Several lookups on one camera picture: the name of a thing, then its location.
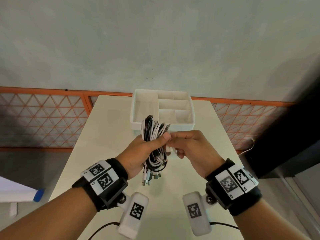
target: black cable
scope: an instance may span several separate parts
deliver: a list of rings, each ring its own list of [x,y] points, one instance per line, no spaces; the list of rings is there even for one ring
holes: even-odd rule
[[[226,223],[222,223],[222,222],[215,222],[215,221],[212,221],[210,222],[210,225],[223,225],[223,226],[227,226],[227,227],[231,227],[231,228],[235,228],[235,229],[238,229],[238,227],[236,226],[232,226],[232,225],[229,225],[229,224],[226,224]]]
[[[91,239],[94,237],[94,235],[96,235],[96,234],[98,233],[98,231],[100,231],[102,228],[105,228],[105,227],[110,226],[110,225],[116,225],[116,226],[119,226],[119,225],[120,225],[120,223],[119,223],[119,222],[114,221],[114,222],[109,222],[109,223],[108,223],[108,224],[106,224],[106,225],[103,225],[103,226],[102,226],[102,227],[100,227],[98,230],[96,230],[96,231],[94,232],[94,234],[92,234],[92,235],[91,235],[91,237],[90,237],[88,240],[91,240]]]

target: bundled cable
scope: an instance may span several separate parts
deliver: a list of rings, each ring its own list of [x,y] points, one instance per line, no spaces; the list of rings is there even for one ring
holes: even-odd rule
[[[145,141],[153,141],[167,132],[169,127],[170,124],[160,124],[158,121],[153,119],[152,115],[149,115],[141,123],[142,139]],[[166,165],[167,155],[163,147],[151,152],[144,162],[142,185],[150,185],[152,176],[154,176],[155,179],[161,177],[159,172],[162,171]]]

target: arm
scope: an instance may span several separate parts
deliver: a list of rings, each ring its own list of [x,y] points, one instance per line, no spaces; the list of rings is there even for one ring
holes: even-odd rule
[[[225,160],[198,131],[171,133],[168,146],[176,148],[177,156],[190,160],[196,172],[203,178],[216,170]],[[245,240],[307,240],[304,234],[282,218],[263,199],[238,216],[234,221]]]
[[[146,142],[141,135],[116,157],[128,173],[136,176],[149,154],[170,140],[164,133]],[[75,240],[93,219],[97,210],[82,188],[71,188],[0,232],[1,240]]]

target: white plastic device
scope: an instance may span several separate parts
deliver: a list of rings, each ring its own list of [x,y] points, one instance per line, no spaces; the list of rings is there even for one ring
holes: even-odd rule
[[[170,131],[192,130],[196,123],[188,92],[136,89],[131,103],[131,129],[140,130],[148,115],[160,123],[171,124]]]
[[[142,218],[146,214],[149,198],[139,192],[133,193],[131,197],[126,193],[124,195],[126,197],[125,202],[117,204],[117,206],[123,209],[118,232],[127,238],[135,239]]]
[[[214,206],[217,202],[209,204],[207,196],[207,194],[201,195],[198,191],[194,191],[182,197],[191,230],[197,237],[211,232],[210,220],[206,209]]]

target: desk organizer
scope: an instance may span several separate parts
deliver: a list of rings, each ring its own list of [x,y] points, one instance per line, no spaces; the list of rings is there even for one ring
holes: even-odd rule
[[[131,103],[131,129],[140,130],[148,115],[160,123],[171,124],[170,131],[192,130],[196,122],[188,92],[136,89]]]

